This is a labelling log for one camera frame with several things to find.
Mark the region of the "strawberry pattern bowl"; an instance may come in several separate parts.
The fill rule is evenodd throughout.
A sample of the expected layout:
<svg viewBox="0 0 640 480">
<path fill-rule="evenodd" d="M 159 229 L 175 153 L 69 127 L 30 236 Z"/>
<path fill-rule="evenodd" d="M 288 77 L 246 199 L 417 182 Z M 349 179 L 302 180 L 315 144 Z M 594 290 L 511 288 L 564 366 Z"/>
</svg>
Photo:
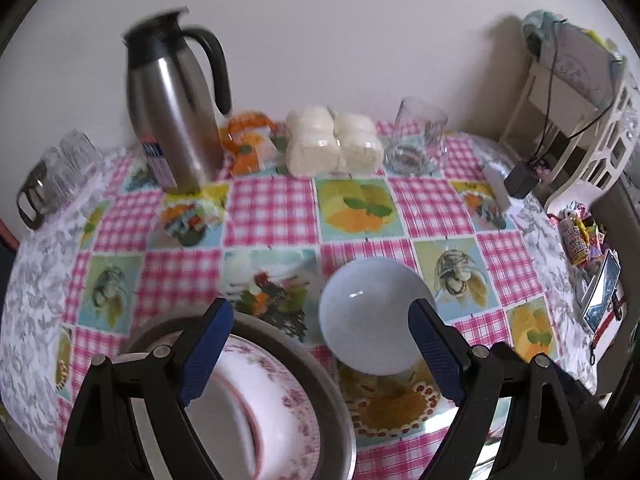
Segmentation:
<svg viewBox="0 0 640 480">
<path fill-rule="evenodd" d="M 254 479 L 258 446 L 250 416 L 231 385 L 213 374 L 203 393 L 186 408 L 204 450 L 224 479 Z"/>
</svg>

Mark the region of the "stainless steel basin plate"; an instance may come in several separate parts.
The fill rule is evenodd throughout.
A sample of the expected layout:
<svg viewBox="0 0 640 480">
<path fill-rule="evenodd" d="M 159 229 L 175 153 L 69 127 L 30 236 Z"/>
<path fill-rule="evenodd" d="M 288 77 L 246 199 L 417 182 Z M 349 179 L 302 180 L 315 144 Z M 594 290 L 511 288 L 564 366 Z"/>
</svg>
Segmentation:
<svg viewBox="0 0 640 480">
<path fill-rule="evenodd" d="M 354 430 L 329 374 L 298 341 L 246 314 L 186 417 L 222 478 L 354 475 Z"/>
</svg>

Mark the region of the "light blue round bowl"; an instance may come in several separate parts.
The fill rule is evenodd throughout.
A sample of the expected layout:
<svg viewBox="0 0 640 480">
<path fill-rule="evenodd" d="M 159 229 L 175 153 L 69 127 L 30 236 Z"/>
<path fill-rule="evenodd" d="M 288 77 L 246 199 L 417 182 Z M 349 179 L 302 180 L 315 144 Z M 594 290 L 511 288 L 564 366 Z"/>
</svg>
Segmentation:
<svg viewBox="0 0 640 480">
<path fill-rule="evenodd" d="M 337 269 L 322 290 L 318 317 L 334 356 L 362 374 L 390 376 L 420 359 L 410 304 L 434 297 L 415 270 L 390 258 L 361 258 Z"/>
</svg>

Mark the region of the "grey floral white cloth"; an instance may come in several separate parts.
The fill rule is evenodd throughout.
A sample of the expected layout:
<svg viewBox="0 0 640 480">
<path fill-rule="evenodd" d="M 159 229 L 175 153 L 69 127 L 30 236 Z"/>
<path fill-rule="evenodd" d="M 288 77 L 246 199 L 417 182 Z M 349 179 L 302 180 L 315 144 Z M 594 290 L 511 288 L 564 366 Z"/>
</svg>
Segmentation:
<svg viewBox="0 0 640 480">
<path fill-rule="evenodd" d="M 89 209 L 96 205 L 126 158 L 107 154 L 75 199 L 23 237 L 1 317 L 1 401 L 14 422 L 54 460 L 58 396 L 54 374 L 65 301 Z"/>
</svg>

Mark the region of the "pink checkered tablecloth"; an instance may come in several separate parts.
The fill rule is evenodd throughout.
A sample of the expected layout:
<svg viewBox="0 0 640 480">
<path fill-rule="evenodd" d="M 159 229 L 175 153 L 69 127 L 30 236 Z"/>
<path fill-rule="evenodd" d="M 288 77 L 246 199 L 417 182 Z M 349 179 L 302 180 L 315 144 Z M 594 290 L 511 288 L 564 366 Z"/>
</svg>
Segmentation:
<svg viewBox="0 0 640 480">
<path fill-rule="evenodd" d="M 157 315 L 224 296 L 338 377 L 356 427 L 358 478 L 416 478 L 442 440 L 434 422 L 445 401 L 434 382 L 419 368 L 388 393 L 338 362 L 319 332 L 326 280 L 372 257 L 397 260 L 429 285 L 439 261 L 460 257 L 471 288 L 442 298 L 448 322 L 473 344 L 509 341 L 526 358 L 546 352 L 594 388 L 555 223 L 536 200 L 514 216 L 498 211 L 482 173 L 503 158 L 498 145 L 464 133 L 446 144 L 445 168 L 425 177 L 381 170 L 296 179 L 270 169 L 173 196 L 143 156 L 118 156 L 86 210 L 70 278 L 54 375 L 58 426 L 66 427 L 93 356 L 116 356 Z"/>
</svg>

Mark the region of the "colourful candy roll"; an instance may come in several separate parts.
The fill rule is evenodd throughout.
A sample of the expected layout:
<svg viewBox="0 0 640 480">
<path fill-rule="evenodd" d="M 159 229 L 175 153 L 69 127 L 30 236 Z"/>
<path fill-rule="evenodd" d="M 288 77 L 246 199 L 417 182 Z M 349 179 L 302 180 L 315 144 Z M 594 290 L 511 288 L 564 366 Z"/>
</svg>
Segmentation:
<svg viewBox="0 0 640 480">
<path fill-rule="evenodd" d="M 572 266 L 584 268 L 603 255 L 603 234 L 587 207 L 571 202 L 556 218 L 565 255 Z"/>
</svg>

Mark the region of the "black power adapter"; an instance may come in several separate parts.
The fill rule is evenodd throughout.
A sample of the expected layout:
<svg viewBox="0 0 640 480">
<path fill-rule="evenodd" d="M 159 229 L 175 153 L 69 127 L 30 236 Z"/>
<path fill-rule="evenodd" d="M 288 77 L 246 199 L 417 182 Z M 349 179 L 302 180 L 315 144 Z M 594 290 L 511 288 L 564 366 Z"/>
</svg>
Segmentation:
<svg viewBox="0 0 640 480">
<path fill-rule="evenodd" d="M 540 177 L 532 165 L 517 162 L 504 179 L 506 192 L 518 200 L 525 198 L 538 185 Z"/>
</svg>

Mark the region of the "white power strip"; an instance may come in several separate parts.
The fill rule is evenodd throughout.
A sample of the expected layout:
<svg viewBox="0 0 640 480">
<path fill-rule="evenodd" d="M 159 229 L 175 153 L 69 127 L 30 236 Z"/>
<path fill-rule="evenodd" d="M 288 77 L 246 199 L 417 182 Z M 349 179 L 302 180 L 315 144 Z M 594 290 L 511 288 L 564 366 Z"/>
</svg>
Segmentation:
<svg viewBox="0 0 640 480">
<path fill-rule="evenodd" d="M 510 214 L 511 216 L 516 214 L 518 212 L 518 204 L 514 202 L 506 190 L 506 186 L 504 185 L 506 175 L 503 173 L 501 167 L 495 162 L 488 162 L 483 168 L 483 176 L 491 187 L 492 194 L 495 195 L 500 209 L 505 214 Z"/>
</svg>

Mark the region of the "clear drinking glass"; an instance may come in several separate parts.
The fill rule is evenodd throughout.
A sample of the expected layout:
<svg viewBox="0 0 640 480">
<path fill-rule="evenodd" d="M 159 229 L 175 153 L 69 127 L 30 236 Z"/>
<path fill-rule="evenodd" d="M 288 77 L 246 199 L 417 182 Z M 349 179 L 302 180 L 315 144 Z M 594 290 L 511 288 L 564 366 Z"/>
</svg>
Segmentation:
<svg viewBox="0 0 640 480">
<path fill-rule="evenodd" d="M 79 130 L 63 136 L 58 146 L 62 157 L 78 174 L 86 174 L 102 159 L 88 136 Z"/>
<path fill-rule="evenodd" d="M 54 146 L 43 153 L 41 161 L 44 163 L 43 187 L 47 200 L 51 203 L 71 200 L 81 186 L 81 174 Z"/>
</svg>

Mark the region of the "white plastic chair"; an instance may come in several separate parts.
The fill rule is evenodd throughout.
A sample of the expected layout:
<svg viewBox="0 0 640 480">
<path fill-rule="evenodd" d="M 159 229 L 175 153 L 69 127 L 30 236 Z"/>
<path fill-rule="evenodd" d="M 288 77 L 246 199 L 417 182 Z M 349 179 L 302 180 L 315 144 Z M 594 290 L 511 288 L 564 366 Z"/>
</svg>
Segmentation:
<svg viewBox="0 0 640 480">
<path fill-rule="evenodd" d="M 593 205 L 612 188 L 631 159 L 639 142 L 639 85 L 627 62 L 623 62 L 612 103 L 599 112 L 599 132 L 587 148 L 560 148 L 558 162 L 551 155 L 546 157 L 550 172 L 542 183 L 549 193 L 544 201 L 548 214 L 557 216 L 571 202 Z"/>
</svg>

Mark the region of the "orange snack packet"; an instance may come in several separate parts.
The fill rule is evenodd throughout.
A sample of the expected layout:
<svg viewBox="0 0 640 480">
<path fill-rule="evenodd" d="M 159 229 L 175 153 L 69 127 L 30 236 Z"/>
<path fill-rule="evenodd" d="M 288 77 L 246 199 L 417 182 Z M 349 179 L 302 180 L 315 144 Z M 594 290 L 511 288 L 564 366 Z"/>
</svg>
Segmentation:
<svg viewBox="0 0 640 480">
<path fill-rule="evenodd" d="M 277 133 L 277 125 L 262 112 L 232 116 L 219 133 L 222 146 L 232 157 L 232 176 L 257 174 L 276 166 L 279 151 L 272 137 Z"/>
</svg>

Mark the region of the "steel thermos jug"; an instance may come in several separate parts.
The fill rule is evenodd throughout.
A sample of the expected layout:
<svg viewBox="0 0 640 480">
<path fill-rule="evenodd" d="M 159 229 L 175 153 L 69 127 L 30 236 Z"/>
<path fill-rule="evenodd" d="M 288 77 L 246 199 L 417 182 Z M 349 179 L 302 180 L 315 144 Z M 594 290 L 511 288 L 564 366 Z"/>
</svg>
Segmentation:
<svg viewBox="0 0 640 480">
<path fill-rule="evenodd" d="M 202 26 L 180 25 L 188 9 L 171 9 L 134 24 L 127 49 L 127 110 L 155 180 L 168 193 L 194 193 L 224 168 L 216 116 L 232 97 L 226 56 Z"/>
</svg>

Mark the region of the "bag of steamed buns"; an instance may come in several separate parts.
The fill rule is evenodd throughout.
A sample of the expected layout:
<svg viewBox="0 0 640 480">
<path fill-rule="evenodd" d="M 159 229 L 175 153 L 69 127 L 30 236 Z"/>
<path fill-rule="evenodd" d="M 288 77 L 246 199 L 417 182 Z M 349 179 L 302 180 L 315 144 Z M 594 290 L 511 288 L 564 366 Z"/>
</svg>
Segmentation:
<svg viewBox="0 0 640 480">
<path fill-rule="evenodd" d="M 375 174 L 384 148 L 375 122 L 366 115 L 334 113 L 325 106 L 292 110 L 286 116 L 285 163 L 296 178 L 322 174 Z"/>
</svg>

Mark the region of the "paper bag on shelf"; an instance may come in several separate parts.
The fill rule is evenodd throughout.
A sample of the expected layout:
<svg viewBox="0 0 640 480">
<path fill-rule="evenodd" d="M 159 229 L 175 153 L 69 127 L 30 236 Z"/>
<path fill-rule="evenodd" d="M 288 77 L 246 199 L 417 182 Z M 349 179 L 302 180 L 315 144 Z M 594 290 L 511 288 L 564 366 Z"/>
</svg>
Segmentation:
<svg viewBox="0 0 640 480">
<path fill-rule="evenodd" d="M 598 34 L 545 10 L 523 18 L 522 35 L 533 58 L 598 110 L 609 106 L 623 73 L 623 55 Z"/>
</svg>

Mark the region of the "white wall shelf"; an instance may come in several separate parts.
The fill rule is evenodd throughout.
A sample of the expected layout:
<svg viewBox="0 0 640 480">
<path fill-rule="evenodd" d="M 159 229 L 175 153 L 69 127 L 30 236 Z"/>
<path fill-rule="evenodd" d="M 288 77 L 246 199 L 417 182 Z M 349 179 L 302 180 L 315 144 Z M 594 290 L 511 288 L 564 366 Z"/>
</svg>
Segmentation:
<svg viewBox="0 0 640 480">
<path fill-rule="evenodd" d="M 521 160 L 558 162 L 560 148 L 587 148 L 598 134 L 600 112 L 560 77 L 531 62 L 499 142 Z"/>
</svg>

